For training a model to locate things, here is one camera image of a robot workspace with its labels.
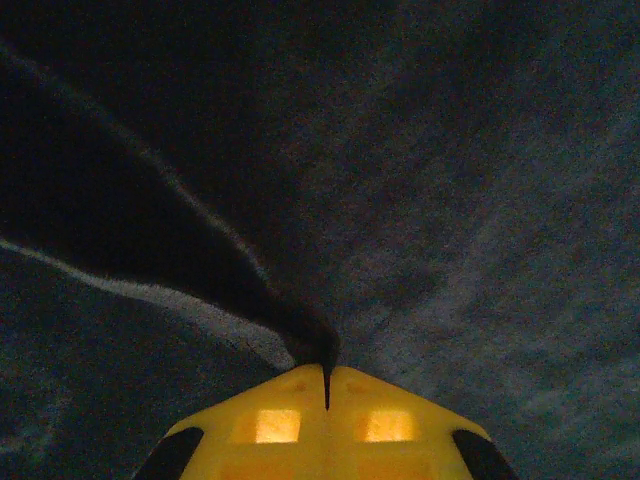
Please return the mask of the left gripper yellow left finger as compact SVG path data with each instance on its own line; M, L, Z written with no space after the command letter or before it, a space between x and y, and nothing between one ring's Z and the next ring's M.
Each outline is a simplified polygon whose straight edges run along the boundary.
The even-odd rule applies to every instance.
M297 367L178 421L132 480L327 480L318 365Z

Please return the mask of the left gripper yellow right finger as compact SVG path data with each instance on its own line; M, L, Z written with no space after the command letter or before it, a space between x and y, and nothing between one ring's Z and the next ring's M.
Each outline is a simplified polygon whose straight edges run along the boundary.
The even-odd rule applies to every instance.
M329 480L520 480L481 426L353 368L327 418Z

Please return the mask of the black t-shirt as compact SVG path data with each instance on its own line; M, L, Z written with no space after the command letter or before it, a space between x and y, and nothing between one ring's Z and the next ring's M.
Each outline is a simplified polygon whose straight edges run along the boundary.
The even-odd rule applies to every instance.
M640 480L640 0L0 0L0 480L131 480L291 363Z

